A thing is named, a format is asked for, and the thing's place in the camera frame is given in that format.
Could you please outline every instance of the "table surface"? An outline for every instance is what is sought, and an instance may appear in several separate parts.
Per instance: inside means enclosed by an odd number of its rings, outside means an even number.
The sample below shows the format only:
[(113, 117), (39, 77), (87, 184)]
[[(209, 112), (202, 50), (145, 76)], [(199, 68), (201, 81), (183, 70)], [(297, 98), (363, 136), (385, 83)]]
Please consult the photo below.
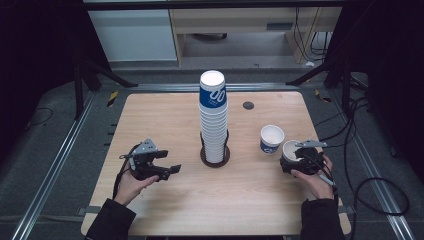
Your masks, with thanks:
[[(298, 92), (229, 92), (229, 162), (210, 168), (200, 158), (198, 93), (132, 94), (128, 97), (90, 206), (111, 198), (116, 174), (136, 144), (151, 138), (167, 158), (161, 167), (182, 164), (181, 171), (144, 189), (128, 207), (137, 213), (130, 235), (298, 235), (300, 207), (312, 197), (307, 188), (279, 164), (282, 146), (274, 155), (260, 150), (260, 130), (273, 124), (287, 140), (317, 139), (303, 97)], [(252, 110), (243, 103), (254, 104)], [(87, 214), (85, 234), (96, 214)], [(350, 232), (340, 214), (343, 232)]]

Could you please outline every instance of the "robotic hand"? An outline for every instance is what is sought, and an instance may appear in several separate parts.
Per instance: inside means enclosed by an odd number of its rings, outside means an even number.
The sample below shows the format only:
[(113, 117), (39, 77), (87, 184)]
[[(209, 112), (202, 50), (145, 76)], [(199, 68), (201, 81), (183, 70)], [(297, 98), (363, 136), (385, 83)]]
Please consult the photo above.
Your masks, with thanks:
[(126, 155), (129, 159), (131, 174), (137, 180), (144, 180), (149, 177), (158, 175), (159, 180), (168, 180), (169, 176), (180, 171), (181, 165), (172, 166), (171, 168), (157, 167), (153, 164), (155, 158), (165, 158), (168, 156), (167, 150), (159, 151), (153, 141), (148, 138), (141, 142), (136, 148)]
[(325, 164), (322, 158), (324, 153), (318, 153), (315, 147), (326, 147), (326, 143), (309, 139), (305, 142), (297, 143), (295, 146), (300, 147), (295, 151), (296, 158), (300, 160), (295, 162), (288, 161), (284, 156), (281, 156), (280, 165), (283, 172), (290, 173), (292, 169), (295, 169), (307, 175), (314, 175), (324, 168)]

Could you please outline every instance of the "paper cup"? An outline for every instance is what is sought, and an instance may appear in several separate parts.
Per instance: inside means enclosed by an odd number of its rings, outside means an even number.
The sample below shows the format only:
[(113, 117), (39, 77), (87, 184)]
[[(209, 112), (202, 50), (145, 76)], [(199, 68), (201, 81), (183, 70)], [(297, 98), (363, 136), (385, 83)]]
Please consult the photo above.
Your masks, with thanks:
[(216, 144), (222, 144), (225, 142), (225, 139), (227, 138), (227, 133), (223, 133), (220, 135), (208, 135), (204, 132), (202, 132), (202, 138), (205, 145), (216, 145)]
[(290, 140), (284, 143), (283, 145), (283, 157), (289, 162), (298, 162), (301, 158), (296, 158), (296, 150), (300, 147), (296, 147), (295, 145), (300, 143), (296, 140)]
[(261, 150), (266, 154), (273, 154), (284, 141), (284, 132), (274, 125), (267, 125), (261, 130)]
[(227, 121), (227, 115), (222, 115), (219, 118), (212, 118), (212, 117), (210, 117), (208, 115), (200, 114), (200, 120), (202, 122), (208, 122), (208, 123), (223, 122), (223, 121)]
[(206, 129), (209, 131), (220, 131), (227, 128), (227, 121), (218, 122), (218, 123), (207, 123), (201, 122), (202, 129)]
[(225, 78), (221, 72), (211, 70), (200, 76), (199, 108), (216, 114), (227, 108)]

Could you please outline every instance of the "cable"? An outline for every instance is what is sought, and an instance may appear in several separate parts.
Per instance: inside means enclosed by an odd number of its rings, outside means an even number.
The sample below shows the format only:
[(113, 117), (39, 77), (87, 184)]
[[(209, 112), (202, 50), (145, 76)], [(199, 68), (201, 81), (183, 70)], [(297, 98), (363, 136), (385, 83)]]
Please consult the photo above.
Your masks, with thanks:
[[(322, 59), (311, 58), (306, 53), (306, 49), (305, 49), (305, 45), (304, 45), (304, 42), (303, 42), (302, 34), (300, 32), (298, 21), (299, 21), (299, 7), (296, 7), (295, 24), (294, 24), (294, 28), (293, 28), (293, 39), (294, 39), (297, 47), (300, 49), (300, 52), (302, 53), (302, 57), (305, 58), (306, 60), (312, 61), (312, 62), (322, 60)], [(299, 42), (296, 39), (296, 30), (299, 33), (300, 41), (302, 43), (301, 46), (299, 45)]]
[(333, 200), (338, 205), (339, 204), (339, 193), (338, 193), (337, 186), (336, 186), (334, 178), (333, 178), (333, 174), (331, 173), (331, 169), (326, 164), (324, 164), (324, 167), (328, 170), (328, 172), (327, 172), (326, 170), (324, 170), (323, 167), (321, 167), (321, 165), (315, 160), (315, 158), (311, 158), (307, 154), (302, 154), (302, 155), (303, 155), (303, 157), (306, 157), (311, 162), (313, 162), (324, 173), (324, 175), (327, 177), (327, 179), (325, 179), (325, 178), (322, 178), (322, 176), (320, 176), (323, 181), (330, 184), (331, 187), (333, 188), (333, 196), (334, 196)]
[[(386, 214), (386, 215), (390, 215), (390, 216), (402, 216), (402, 215), (404, 215), (405, 213), (407, 213), (409, 211), (409, 205), (410, 205), (409, 204), (409, 199), (408, 199), (408, 196), (406, 195), (406, 193), (403, 192), (402, 189), (399, 186), (397, 186), (395, 183), (393, 183), (392, 181), (387, 180), (385, 178), (371, 177), (371, 178), (367, 178), (367, 179), (363, 180), (358, 185), (358, 187), (356, 187), (356, 189), (354, 189), (353, 186), (352, 186), (352, 182), (350, 180), (349, 172), (348, 172), (348, 169), (347, 169), (347, 141), (349, 139), (349, 135), (350, 135), (350, 132), (352, 130), (352, 127), (355, 125), (355, 122), (354, 122), (354, 115), (355, 114), (354, 113), (357, 110), (357, 107), (356, 106), (355, 107), (351, 107), (351, 109), (353, 109), (354, 111), (351, 113), (351, 116), (350, 116), (349, 121), (348, 121), (350, 123), (349, 123), (349, 128), (348, 128), (348, 131), (346, 133), (345, 140), (344, 140), (343, 163), (344, 163), (344, 171), (345, 171), (345, 175), (346, 175), (346, 180), (347, 180), (347, 183), (349, 185), (350, 190), (353, 193), (353, 199), (354, 199), (353, 200), (353, 207), (354, 207), (354, 209), (357, 209), (357, 204), (358, 204), (358, 201), (359, 201), (365, 207), (367, 207), (368, 209), (370, 209), (372, 211), (375, 211), (377, 213)], [(365, 183), (370, 182), (370, 181), (384, 181), (384, 182), (390, 183), (405, 198), (405, 202), (406, 202), (405, 208), (402, 211), (400, 211), (400, 212), (395, 212), (395, 213), (394, 212), (386, 212), (386, 211), (382, 211), (380, 209), (377, 209), (377, 208), (371, 206), (366, 201), (364, 201), (362, 198), (360, 198), (359, 197), (359, 192), (360, 192), (361, 188), (365, 185)], [(353, 240), (354, 237), (355, 237), (356, 221), (357, 221), (357, 215), (356, 215), (356, 212), (355, 212), (355, 213), (353, 213), (352, 230), (351, 230), (351, 235), (350, 235), (350, 239), (351, 240)]]
[[(309, 44), (309, 48), (310, 48), (310, 50), (311, 50), (311, 53), (313, 53), (313, 54), (315, 54), (315, 55), (318, 55), (318, 56), (325, 56), (325, 54), (327, 53), (327, 50), (328, 50), (328, 47), (327, 47), (327, 41), (328, 41), (328, 34), (331, 34), (331, 32), (325, 32), (325, 38), (324, 38), (324, 47), (321, 47), (321, 45), (319, 44), (319, 39), (318, 39), (318, 37), (319, 37), (319, 32), (315, 32), (314, 33), (314, 36), (312, 37), (312, 41), (311, 41), (311, 44)], [(315, 38), (317, 38), (317, 44), (318, 44), (318, 47), (320, 47), (320, 48), (314, 48), (313, 47), (313, 43), (314, 43), (314, 40), (315, 40)]]
[(36, 126), (36, 125), (43, 124), (43, 123), (47, 122), (48, 120), (50, 120), (50, 118), (53, 116), (53, 110), (51, 108), (43, 107), (43, 108), (37, 108), (36, 110), (49, 110), (50, 115), (47, 117), (47, 119), (45, 119), (41, 122), (31, 123), (30, 126)]
[[(358, 103), (360, 102), (360, 101), (362, 101), (362, 100), (365, 100), (366, 98), (365, 97), (361, 97), (361, 98), (359, 98), (359, 99), (357, 99), (357, 100), (355, 100), (354, 102), (353, 102), (353, 104), (350, 106), (350, 108), (349, 108), (349, 111), (348, 111), (348, 113), (347, 113), (347, 115), (349, 115), (349, 116), (353, 116), (353, 114), (355, 113), (355, 111), (356, 111), (356, 107), (357, 107), (357, 105), (358, 105)], [(348, 119), (348, 121), (347, 121), (347, 123), (345, 124), (345, 126), (342, 128), (342, 129), (340, 129), (337, 133), (334, 133), (333, 135), (331, 135), (331, 136), (328, 136), (328, 137), (325, 137), (325, 138), (322, 138), (322, 139), (319, 139), (319, 141), (320, 142), (323, 142), (323, 141), (326, 141), (326, 140), (329, 140), (329, 139), (332, 139), (332, 138), (335, 138), (335, 137), (337, 137), (338, 135), (340, 135), (342, 132), (344, 132), (344, 130), (349, 126), (349, 124), (350, 124), (350, 122), (351, 122), (351, 119), (352, 118), (349, 118)]]
[[(354, 110), (356, 111), (356, 110), (358, 110), (358, 109), (360, 109), (360, 108), (362, 108), (362, 107), (365, 107), (365, 106), (368, 106), (368, 103), (365, 103), (365, 104), (362, 104), (362, 105), (360, 105), (360, 106), (357, 106), (357, 107), (355, 107), (355, 109), (354, 109)], [(318, 125), (320, 125), (320, 124), (322, 124), (322, 123), (324, 123), (324, 122), (327, 122), (327, 121), (329, 121), (329, 120), (331, 120), (331, 119), (333, 119), (333, 118), (337, 117), (337, 116), (338, 116), (338, 115), (340, 115), (340, 114), (341, 114), (341, 112), (337, 113), (336, 115), (334, 115), (334, 116), (332, 116), (332, 117), (330, 117), (330, 118), (327, 118), (327, 119), (325, 119), (325, 120), (323, 120), (323, 121), (319, 122), (318, 124), (316, 124), (316, 125), (315, 125), (315, 127), (316, 127), (316, 126), (318, 126)], [(324, 139), (320, 139), (319, 141), (320, 141), (320, 142), (322, 142), (322, 141), (325, 141), (325, 140), (328, 140), (328, 139), (331, 139), (331, 138), (334, 138), (334, 137), (336, 137), (336, 136), (340, 135), (340, 134), (341, 134), (341, 132), (343, 132), (343, 130), (344, 130), (344, 129), (346, 129), (346, 126), (347, 126), (347, 124), (345, 125), (345, 127), (344, 127), (342, 130), (340, 130), (340, 131), (339, 131), (339, 132), (337, 132), (336, 134), (333, 134), (332, 136), (327, 137), (327, 138), (324, 138)], [(332, 146), (328, 146), (328, 147), (325, 147), (325, 148), (327, 149), (327, 148), (342, 147), (342, 146), (344, 146), (345, 144), (350, 143), (350, 142), (353, 140), (353, 138), (355, 137), (355, 135), (356, 135), (356, 125), (355, 125), (355, 132), (353, 133), (352, 137), (351, 137), (351, 138), (347, 141), (347, 143), (343, 143), (343, 144), (340, 144), (340, 145), (332, 145)]]
[(125, 159), (124, 163), (122, 164), (121, 170), (119, 170), (119, 173), (116, 175), (115, 183), (113, 185), (113, 193), (112, 193), (112, 199), (115, 199), (116, 194), (118, 194), (119, 184), (121, 183), (121, 177), (122, 175), (130, 170), (130, 168), (125, 169), (125, 166), (127, 166), (128, 160), (132, 157), (132, 153), (134, 150), (139, 146), (140, 144), (135, 145), (133, 148), (131, 148), (130, 152), (127, 155), (121, 155), (119, 156), (119, 159)]
[(321, 122), (318, 122), (317, 124), (315, 124), (315, 125), (314, 125), (314, 127), (318, 127), (319, 125), (321, 125), (321, 124), (323, 124), (323, 123), (325, 123), (325, 122), (330, 121), (331, 119), (333, 119), (333, 118), (335, 118), (335, 117), (339, 116), (340, 114), (342, 114), (342, 113), (341, 113), (341, 112), (339, 112), (339, 113), (337, 113), (336, 115), (334, 115), (334, 116), (332, 116), (332, 117), (329, 117), (329, 118), (327, 118), (327, 119), (325, 119), (325, 120), (322, 120)]

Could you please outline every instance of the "aluminum rail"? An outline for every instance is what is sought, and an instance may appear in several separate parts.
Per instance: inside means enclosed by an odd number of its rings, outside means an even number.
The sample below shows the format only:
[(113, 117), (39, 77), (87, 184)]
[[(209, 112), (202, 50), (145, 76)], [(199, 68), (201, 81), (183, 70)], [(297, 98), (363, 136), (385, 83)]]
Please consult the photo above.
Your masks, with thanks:
[(293, 7), (345, 7), (367, 3), (369, 0), (197, 0), (61, 3), (56, 7), (80, 8), (87, 11), (158, 10), (158, 9), (208, 9), (208, 8), (293, 8)]
[(11, 238), (12, 240), (28, 238), (60, 174), (60, 171), (62, 170), (62, 167), (66, 162), (69, 152), (71, 151), (72, 146), (74, 145), (75, 140), (83, 124), (85, 123), (85, 120), (91, 109), (91, 105), (95, 96), (96, 96), (96, 93), (89, 92), (87, 96), (87, 100), (85, 102), (85, 108), (84, 108), (85, 110), (82, 112), (81, 117), (75, 120), (74, 123), (72, 124), (71, 129), (68, 132), (68, 135), (66, 136), (62, 146), (60, 147), (58, 154), (56, 155), (49, 171), (47, 172), (40, 188), (38, 189), (37, 194), (35, 195), (30, 206), (26, 210), (24, 216), (22, 217), (17, 227), (15, 228), (15, 232)]
[[(338, 99), (338, 96), (334, 94), (333, 91), (330, 91), (332, 99)], [(334, 101), (336, 103), (336, 107), (339, 112), (343, 112), (341, 106), (338, 104), (339, 101)], [(341, 115), (342, 119), (345, 123), (347, 123), (347, 119), (344, 115)], [(362, 163), (362, 166), (365, 169), (365, 172), (368, 177), (382, 177), (382, 174), (378, 170), (377, 166), (374, 164), (370, 154), (367, 151), (367, 148), (362, 141), (359, 134), (355, 134), (353, 136), (353, 143), (356, 149), (356, 152), (359, 154), (359, 160)], [(381, 181), (372, 181), (371, 186), (374, 189), (374, 192), (380, 201), (381, 207), (386, 212), (400, 212), (399, 205), (397, 204), (392, 192), (388, 188), (385, 182)], [(403, 216), (387, 216), (390, 225), (392, 225), (393, 231), (396, 234), (396, 237), (400, 240), (414, 240), (415, 236), (412, 233), (408, 223), (406, 222), (405, 217)]]

